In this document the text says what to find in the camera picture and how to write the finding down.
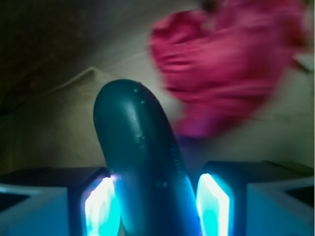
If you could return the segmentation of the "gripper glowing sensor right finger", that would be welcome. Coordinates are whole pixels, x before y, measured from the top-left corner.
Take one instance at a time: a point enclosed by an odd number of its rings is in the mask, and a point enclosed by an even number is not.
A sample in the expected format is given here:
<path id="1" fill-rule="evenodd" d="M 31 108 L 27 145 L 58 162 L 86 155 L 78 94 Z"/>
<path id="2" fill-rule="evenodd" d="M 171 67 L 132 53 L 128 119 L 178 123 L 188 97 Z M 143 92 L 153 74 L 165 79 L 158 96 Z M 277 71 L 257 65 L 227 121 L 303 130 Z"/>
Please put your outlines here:
<path id="1" fill-rule="evenodd" d="M 295 162 L 207 162 L 196 192 L 203 235 L 314 235 L 314 174 Z"/>

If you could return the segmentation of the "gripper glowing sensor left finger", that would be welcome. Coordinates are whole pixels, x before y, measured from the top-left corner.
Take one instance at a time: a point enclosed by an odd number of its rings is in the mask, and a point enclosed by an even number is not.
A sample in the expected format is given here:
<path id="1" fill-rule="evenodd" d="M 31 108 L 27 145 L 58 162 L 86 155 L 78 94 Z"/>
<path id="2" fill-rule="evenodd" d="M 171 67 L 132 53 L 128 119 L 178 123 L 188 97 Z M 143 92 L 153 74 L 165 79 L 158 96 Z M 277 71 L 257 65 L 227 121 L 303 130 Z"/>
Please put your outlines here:
<path id="1" fill-rule="evenodd" d="M 120 224 L 104 167 L 29 168 L 0 177 L 3 236 L 116 236 Z"/>

